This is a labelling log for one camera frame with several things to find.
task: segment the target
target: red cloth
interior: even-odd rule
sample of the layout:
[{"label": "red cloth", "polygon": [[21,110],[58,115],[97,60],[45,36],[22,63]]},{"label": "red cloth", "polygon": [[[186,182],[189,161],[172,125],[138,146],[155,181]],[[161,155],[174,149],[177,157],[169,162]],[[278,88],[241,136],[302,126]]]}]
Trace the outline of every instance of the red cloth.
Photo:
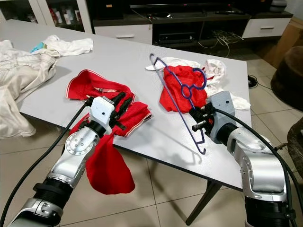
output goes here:
[{"label": "red cloth", "polygon": [[[201,87],[203,84],[203,75],[201,75],[201,73],[198,71],[193,72],[193,68],[190,66],[169,66],[169,69],[177,75],[182,84],[187,84],[188,86],[195,84],[197,87]],[[182,113],[188,113],[189,110],[192,109],[190,101],[182,96],[181,85],[178,83],[176,78],[167,71],[166,68],[164,68],[164,81],[174,97],[180,111]],[[184,89],[184,94],[186,96],[189,95],[189,90],[187,88]],[[207,93],[204,91],[204,89],[192,89],[191,99],[194,106],[202,107],[206,105],[206,98]],[[178,111],[165,88],[162,90],[160,103],[167,111]]]},{"label": "red cloth", "polygon": [[[134,99],[131,90],[125,85],[108,81],[93,71],[83,70],[69,83],[66,97],[85,100],[88,98],[87,96],[106,96],[111,99],[121,91],[126,92],[126,96],[120,101],[116,111],[126,99],[130,97]],[[149,117],[151,117],[151,113],[146,104],[132,102],[119,120],[126,126],[126,129],[122,130],[118,126],[113,127],[113,132],[104,136],[96,145],[93,155],[86,162],[87,176],[95,190],[103,194],[118,194],[129,193],[135,188],[130,170],[121,154],[113,147],[113,139],[114,135],[127,137]],[[83,117],[70,133],[76,132],[81,122],[88,118],[89,114]]]}]

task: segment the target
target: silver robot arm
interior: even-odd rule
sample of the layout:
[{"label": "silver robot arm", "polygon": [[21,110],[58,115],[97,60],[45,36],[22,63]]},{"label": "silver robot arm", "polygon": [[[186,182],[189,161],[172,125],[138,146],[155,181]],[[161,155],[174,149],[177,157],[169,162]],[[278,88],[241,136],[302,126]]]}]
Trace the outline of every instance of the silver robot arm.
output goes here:
[{"label": "silver robot arm", "polygon": [[113,100],[94,98],[90,108],[90,122],[71,134],[65,142],[62,156],[54,164],[43,183],[34,186],[36,191],[9,227],[52,227],[60,223],[63,208],[85,170],[87,159],[103,135],[110,134],[112,127],[124,127],[117,120],[126,111],[130,101],[126,100],[117,113],[115,105],[125,96],[120,93]]},{"label": "silver robot arm", "polygon": [[238,128],[234,120],[214,109],[234,116],[235,109],[228,91],[209,97],[206,106],[190,111],[198,123],[192,129],[204,128],[206,135],[213,142],[224,144],[239,164],[245,195],[246,226],[288,227],[290,216],[295,214],[287,212],[285,176],[280,161],[249,130]]}]

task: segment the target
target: drawer handle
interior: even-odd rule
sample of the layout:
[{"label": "drawer handle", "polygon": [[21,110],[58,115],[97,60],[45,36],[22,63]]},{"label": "drawer handle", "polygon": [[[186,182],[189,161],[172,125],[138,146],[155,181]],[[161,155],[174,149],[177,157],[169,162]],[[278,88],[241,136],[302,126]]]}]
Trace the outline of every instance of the drawer handle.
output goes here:
[{"label": "drawer handle", "polygon": [[264,29],[274,29],[274,26],[263,26],[260,29],[264,30]]},{"label": "drawer handle", "polygon": [[116,35],[117,39],[134,38],[134,35]]}]

